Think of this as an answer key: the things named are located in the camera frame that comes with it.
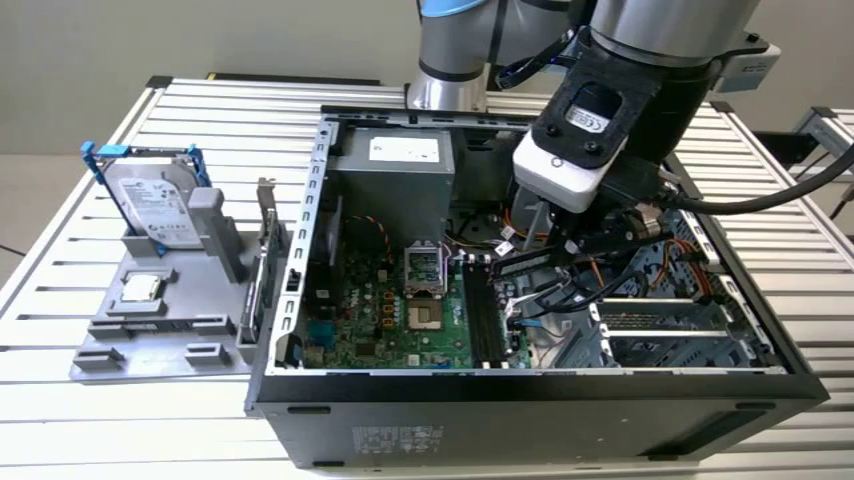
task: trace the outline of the slotted metal surface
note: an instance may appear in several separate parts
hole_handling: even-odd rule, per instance
[[[535,114],[547,98],[495,94],[490,111]],[[277,179],[294,221],[321,104],[403,104],[401,88],[175,80],[147,89],[111,142],[205,149],[226,212],[258,229],[254,182]],[[713,201],[792,184],[734,115],[701,108],[677,154]],[[84,386],[67,381],[87,317],[123,254],[123,224],[90,176],[80,181],[0,291],[0,465],[4,478],[181,475],[314,477],[295,472],[267,423],[243,418],[247,377]],[[736,249],[832,400],[700,464],[575,470],[543,465],[402,469],[358,475],[696,480],[854,477],[854,272],[852,246],[809,201],[722,218]]]

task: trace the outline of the label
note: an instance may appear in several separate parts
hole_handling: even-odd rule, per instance
[[[517,234],[517,231],[510,225],[507,225],[502,229],[502,237],[505,238],[505,240],[510,240],[515,234]]]
[[[435,138],[374,137],[370,160],[379,162],[439,163],[439,140]]]
[[[605,131],[605,127],[612,123],[612,121],[602,115],[597,115],[590,110],[577,105],[573,105],[570,107],[570,111],[566,112],[566,120],[590,133],[602,133]]]
[[[175,185],[166,180],[123,178],[119,186],[154,240],[167,247],[198,247],[202,244]]]
[[[495,253],[498,253],[499,257],[503,257],[505,255],[507,255],[511,250],[513,250],[513,243],[507,241],[502,242],[502,244],[498,247],[495,247]]]
[[[441,425],[353,428],[354,448],[363,455],[437,453],[443,435]]]

